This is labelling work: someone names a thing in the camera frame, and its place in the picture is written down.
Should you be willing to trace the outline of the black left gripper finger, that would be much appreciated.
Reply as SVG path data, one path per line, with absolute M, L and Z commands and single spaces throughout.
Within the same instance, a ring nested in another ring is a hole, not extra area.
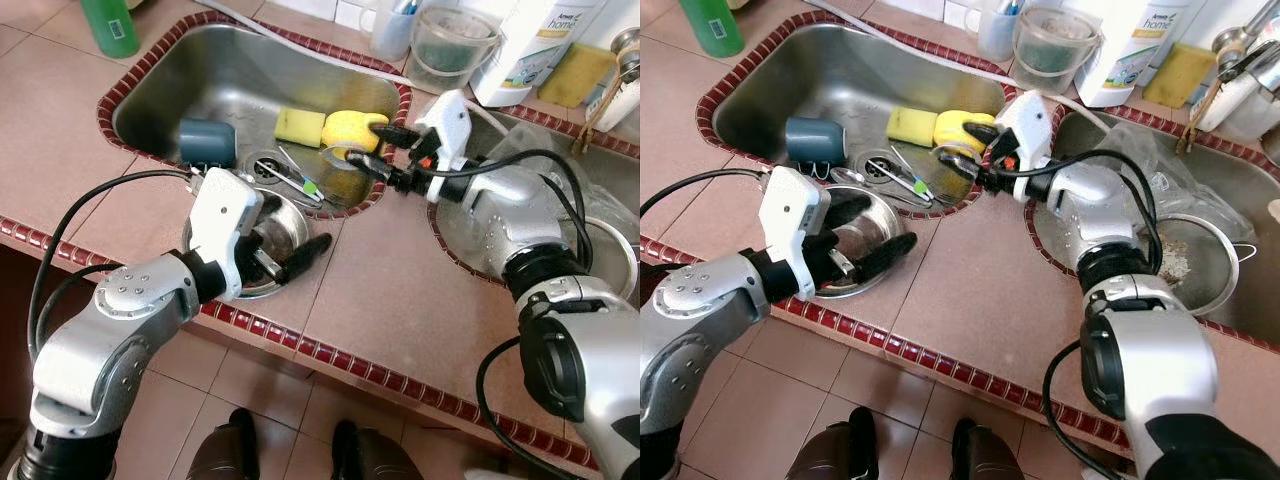
M 284 198 L 269 192 L 262 192 L 262 198 L 250 237 L 261 241 L 289 241 L 291 230 Z
M 841 229 L 861 232 L 858 220 L 872 206 L 872 198 L 864 195 L 833 197 L 818 236 L 835 234 Z
M 321 233 L 297 246 L 289 256 L 276 262 L 280 269 L 275 273 L 275 283 L 285 285 L 296 280 L 330 248 L 332 242 L 333 237 L 330 233 Z
M 869 253 L 860 257 L 860 283 L 873 280 L 888 271 L 899 259 L 910 253 L 916 242 L 916 233 L 906 232 L 874 247 Z

